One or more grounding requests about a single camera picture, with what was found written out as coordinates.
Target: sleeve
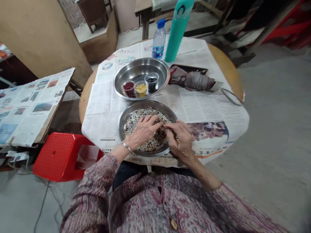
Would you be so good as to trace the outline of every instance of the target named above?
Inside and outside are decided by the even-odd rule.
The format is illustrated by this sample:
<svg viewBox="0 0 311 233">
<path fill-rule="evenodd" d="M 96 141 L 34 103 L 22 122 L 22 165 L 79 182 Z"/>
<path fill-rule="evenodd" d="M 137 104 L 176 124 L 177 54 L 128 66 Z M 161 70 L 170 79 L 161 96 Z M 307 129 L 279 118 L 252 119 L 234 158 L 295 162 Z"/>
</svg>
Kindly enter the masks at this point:
<svg viewBox="0 0 311 233">
<path fill-rule="evenodd" d="M 109 232 L 107 192 L 119 166 L 117 159 L 108 154 L 84 172 L 63 218 L 60 232 Z"/>
<path fill-rule="evenodd" d="M 239 197 L 228 185 L 208 193 L 215 223 L 223 232 L 289 232 Z"/>
</svg>

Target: silver bracelet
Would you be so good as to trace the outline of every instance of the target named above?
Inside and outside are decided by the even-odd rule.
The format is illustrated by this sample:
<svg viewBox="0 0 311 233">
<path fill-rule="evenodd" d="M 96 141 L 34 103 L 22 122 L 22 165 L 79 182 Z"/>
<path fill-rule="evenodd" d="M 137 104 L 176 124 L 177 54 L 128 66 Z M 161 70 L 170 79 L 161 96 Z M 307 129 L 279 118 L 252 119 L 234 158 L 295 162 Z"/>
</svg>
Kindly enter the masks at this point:
<svg viewBox="0 0 311 233">
<path fill-rule="evenodd" d="M 126 145 L 124 142 L 121 142 L 121 144 L 122 144 L 123 146 L 125 146 L 125 148 L 129 149 L 129 151 L 130 151 L 132 154 L 134 154 L 134 152 L 129 148 L 128 145 Z"/>
</svg>

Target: lap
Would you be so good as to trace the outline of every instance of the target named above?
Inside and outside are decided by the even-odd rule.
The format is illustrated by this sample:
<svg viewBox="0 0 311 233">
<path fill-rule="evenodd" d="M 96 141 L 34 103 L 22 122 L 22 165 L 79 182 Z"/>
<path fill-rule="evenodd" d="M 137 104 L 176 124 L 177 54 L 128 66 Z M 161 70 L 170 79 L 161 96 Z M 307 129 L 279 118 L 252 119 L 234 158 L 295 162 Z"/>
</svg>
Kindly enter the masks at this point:
<svg viewBox="0 0 311 233">
<path fill-rule="evenodd" d="M 185 176 L 191 176 L 195 177 L 193 172 L 190 169 L 187 168 L 175 168 L 175 167 L 169 167 L 168 170 L 179 174 L 179 175 L 185 175 Z M 112 184 L 112 190 L 115 190 L 117 187 L 119 187 L 124 181 L 126 181 L 128 178 L 143 172 L 145 174 L 148 174 L 147 166 L 146 165 L 138 165 L 135 163 L 131 163 L 128 161 L 123 161 L 120 164 L 120 167 L 118 169 L 117 175 L 114 178 L 113 184 Z"/>
</svg>

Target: teal thermos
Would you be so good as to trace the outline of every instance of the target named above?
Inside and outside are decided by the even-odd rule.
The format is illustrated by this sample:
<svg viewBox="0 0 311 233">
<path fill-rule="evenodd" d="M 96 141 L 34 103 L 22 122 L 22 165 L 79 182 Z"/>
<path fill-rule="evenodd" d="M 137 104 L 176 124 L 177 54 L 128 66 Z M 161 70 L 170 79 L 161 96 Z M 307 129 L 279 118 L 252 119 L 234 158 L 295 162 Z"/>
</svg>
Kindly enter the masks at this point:
<svg viewBox="0 0 311 233">
<path fill-rule="evenodd" d="M 176 59 L 181 39 L 185 33 L 194 0 L 179 0 L 174 10 L 173 22 L 169 34 L 168 45 L 164 61 L 172 62 Z"/>
</svg>

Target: stainless steel bowl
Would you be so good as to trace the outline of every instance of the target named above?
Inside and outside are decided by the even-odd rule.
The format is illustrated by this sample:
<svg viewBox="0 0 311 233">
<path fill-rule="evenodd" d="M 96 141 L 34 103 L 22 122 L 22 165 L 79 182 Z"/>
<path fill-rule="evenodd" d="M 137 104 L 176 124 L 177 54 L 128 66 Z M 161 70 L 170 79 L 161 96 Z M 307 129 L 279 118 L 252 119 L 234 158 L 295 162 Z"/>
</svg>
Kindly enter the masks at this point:
<svg viewBox="0 0 311 233">
<path fill-rule="evenodd" d="M 146 74 L 156 72 L 159 75 L 156 84 L 156 91 L 147 93 L 148 95 L 141 98 L 127 97 L 122 86 L 126 81 L 144 81 Z M 113 89 L 122 98 L 132 101 L 145 100 L 159 93 L 168 84 L 170 79 L 170 71 L 165 62 L 154 58 L 140 58 L 131 61 L 122 67 L 114 76 Z"/>
<path fill-rule="evenodd" d="M 125 123 L 128 120 L 130 114 L 138 109 L 154 109 L 159 112 L 161 112 L 163 115 L 165 115 L 172 123 L 177 122 L 177 117 L 175 113 L 167 106 L 161 104 L 160 102 L 157 101 L 139 101 L 131 106 L 127 107 L 120 115 L 119 117 L 119 123 L 118 123 L 118 134 L 119 138 L 121 141 L 125 139 L 124 136 L 124 130 L 125 130 Z M 135 154 L 144 156 L 144 157 L 156 157 L 160 155 L 164 155 L 165 153 L 169 152 L 169 146 L 168 143 L 166 143 L 164 146 L 162 146 L 159 150 L 156 151 L 141 151 L 141 150 L 136 150 L 134 151 Z"/>
</svg>

